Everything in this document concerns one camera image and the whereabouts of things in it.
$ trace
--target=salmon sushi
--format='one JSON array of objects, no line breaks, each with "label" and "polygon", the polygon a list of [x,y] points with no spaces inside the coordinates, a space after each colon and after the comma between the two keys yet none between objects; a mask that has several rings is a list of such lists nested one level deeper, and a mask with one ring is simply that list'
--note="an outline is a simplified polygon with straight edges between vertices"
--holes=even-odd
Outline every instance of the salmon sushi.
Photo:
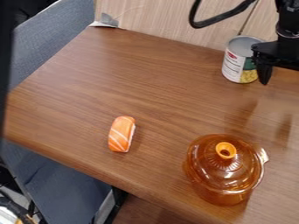
[{"label": "salmon sushi", "polygon": [[135,131],[135,119],[130,116],[117,117],[109,132],[108,146],[112,151],[128,152]]}]

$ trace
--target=lid handle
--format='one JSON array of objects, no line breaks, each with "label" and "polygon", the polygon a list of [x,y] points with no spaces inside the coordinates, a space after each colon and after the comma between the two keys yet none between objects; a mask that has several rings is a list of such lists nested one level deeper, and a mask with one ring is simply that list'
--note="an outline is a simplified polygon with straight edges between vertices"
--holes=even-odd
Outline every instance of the lid handle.
[{"label": "lid handle", "polygon": [[231,159],[236,156],[237,149],[231,143],[222,142],[216,145],[216,152],[223,159]]}]

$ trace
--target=orange plastic pot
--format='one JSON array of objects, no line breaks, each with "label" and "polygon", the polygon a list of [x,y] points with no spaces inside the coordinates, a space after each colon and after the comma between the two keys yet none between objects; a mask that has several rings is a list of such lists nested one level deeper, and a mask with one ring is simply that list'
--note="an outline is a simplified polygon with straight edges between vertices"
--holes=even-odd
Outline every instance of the orange plastic pot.
[{"label": "orange plastic pot", "polygon": [[267,161],[261,147],[235,136],[208,135],[191,143],[184,171],[202,199],[231,206],[249,199]]}]

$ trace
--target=pot lid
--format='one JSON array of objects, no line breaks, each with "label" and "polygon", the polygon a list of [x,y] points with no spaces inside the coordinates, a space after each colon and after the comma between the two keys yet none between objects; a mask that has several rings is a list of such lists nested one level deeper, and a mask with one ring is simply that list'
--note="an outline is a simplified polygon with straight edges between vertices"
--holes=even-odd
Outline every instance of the pot lid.
[{"label": "pot lid", "polygon": [[229,135],[202,136],[189,147],[187,166],[193,180],[212,191],[240,193],[260,182],[268,161],[251,144]]}]

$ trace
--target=can label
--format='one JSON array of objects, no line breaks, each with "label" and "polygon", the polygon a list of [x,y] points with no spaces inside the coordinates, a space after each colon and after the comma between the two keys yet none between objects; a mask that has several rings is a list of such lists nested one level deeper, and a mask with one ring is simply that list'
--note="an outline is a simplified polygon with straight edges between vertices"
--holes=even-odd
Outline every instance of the can label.
[{"label": "can label", "polygon": [[251,58],[236,55],[226,49],[222,73],[228,80],[238,83],[256,81],[258,74],[255,68]]}]

